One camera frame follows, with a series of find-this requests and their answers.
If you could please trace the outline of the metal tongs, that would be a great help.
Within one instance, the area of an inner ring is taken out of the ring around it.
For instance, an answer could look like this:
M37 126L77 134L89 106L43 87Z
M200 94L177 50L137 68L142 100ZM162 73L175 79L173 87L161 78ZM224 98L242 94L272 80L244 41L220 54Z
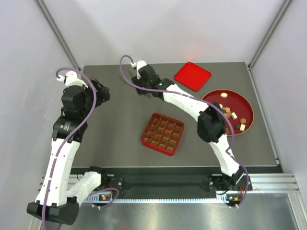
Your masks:
M125 75L124 71L121 71L120 73L123 80L135 89L138 96L145 96L147 98L151 98L150 92L144 90L145 82L142 80L142 78L138 79L137 76L134 76L131 71L128 71L129 77Z

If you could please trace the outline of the white square chocolate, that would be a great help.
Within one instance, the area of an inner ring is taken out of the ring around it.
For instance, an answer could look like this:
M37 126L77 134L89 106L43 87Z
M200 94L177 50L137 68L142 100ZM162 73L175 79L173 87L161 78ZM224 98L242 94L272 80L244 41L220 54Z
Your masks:
M245 127L246 127L245 124L241 124L239 130L240 130L241 132L245 131Z

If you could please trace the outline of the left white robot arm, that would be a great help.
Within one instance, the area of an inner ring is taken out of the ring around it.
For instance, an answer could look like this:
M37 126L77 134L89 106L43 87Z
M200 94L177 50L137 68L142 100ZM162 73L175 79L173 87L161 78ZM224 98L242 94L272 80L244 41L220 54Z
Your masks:
M61 115L53 125L51 155L42 188L26 212L40 220L72 225L82 202L94 190L107 188L106 171L90 167L83 177L68 188L72 163L87 129L84 119L92 107L110 99L108 87L92 78L92 90L85 83L70 83L63 91Z

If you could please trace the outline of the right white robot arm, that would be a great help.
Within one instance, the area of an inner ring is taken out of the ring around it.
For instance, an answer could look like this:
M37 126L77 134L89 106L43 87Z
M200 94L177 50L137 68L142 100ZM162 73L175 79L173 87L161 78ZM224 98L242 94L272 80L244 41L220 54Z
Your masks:
M241 185L243 168L235 160L226 135L226 120L218 103L208 105L204 101L194 100L170 79L160 79L152 66L144 61L131 64L136 76L131 80L137 85L138 94L151 93L163 101L180 108L197 122L198 136L209 143L221 167L222 182L228 190Z

